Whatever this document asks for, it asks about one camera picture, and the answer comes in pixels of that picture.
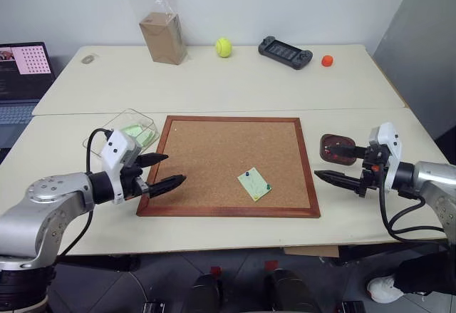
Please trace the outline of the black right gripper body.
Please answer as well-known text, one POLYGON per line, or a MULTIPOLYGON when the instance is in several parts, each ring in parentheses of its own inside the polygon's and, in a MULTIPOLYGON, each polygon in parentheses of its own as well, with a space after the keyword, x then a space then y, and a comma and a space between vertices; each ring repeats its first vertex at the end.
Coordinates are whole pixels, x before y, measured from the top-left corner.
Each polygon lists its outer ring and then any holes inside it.
POLYGON ((376 190, 388 171, 389 149, 386 145, 370 145, 362 162, 362 173, 357 194, 366 196, 367 189, 376 190))

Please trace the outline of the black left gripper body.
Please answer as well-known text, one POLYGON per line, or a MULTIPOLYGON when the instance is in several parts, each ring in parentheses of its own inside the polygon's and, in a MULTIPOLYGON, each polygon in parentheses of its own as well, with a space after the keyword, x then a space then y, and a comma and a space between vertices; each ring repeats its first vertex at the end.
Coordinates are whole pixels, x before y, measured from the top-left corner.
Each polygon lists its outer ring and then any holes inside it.
POLYGON ((123 197, 129 200, 148 194, 148 184, 141 178, 143 169, 133 163, 130 167, 124 166, 120 171, 120 181, 123 189, 123 197))

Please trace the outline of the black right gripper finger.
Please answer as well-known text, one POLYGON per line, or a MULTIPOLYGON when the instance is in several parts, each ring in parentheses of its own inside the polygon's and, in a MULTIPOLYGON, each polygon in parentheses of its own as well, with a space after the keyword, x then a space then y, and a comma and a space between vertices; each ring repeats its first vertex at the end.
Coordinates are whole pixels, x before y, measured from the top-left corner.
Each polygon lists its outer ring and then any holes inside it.
POLYGON ((364 147, 358 147, 356 145, 330 145, 326 149, 330 154, 342 158, 364 158, 366 154, 364 147))
POLYGON ((336 172, 333 170, 315 170, 314 174, 321 180, 335 185, 336 187, 344 188, 347 190, 359 190, 361 180, 349 177, 344 173, 336 172))

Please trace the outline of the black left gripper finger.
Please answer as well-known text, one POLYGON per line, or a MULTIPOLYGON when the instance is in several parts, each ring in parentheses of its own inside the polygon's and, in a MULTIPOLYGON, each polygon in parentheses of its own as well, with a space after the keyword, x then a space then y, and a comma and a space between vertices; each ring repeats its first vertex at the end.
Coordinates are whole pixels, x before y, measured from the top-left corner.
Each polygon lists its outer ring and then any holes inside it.
POLYGON ((139 155, 137 157, 137 164, 141 168, 146 168, 153 166, 155 164, 160 163, 163 160, 166 160, 168 158, 168 155, 161 154, 161 153, 146 153, 139 155))
POLYGON ((146 195, 148 197, 163 195, 181 186, 186 179, 187 177, 185 175, 172 175, 170 177, 163 178, 157 183, 146 182, 148 186, 146 195))

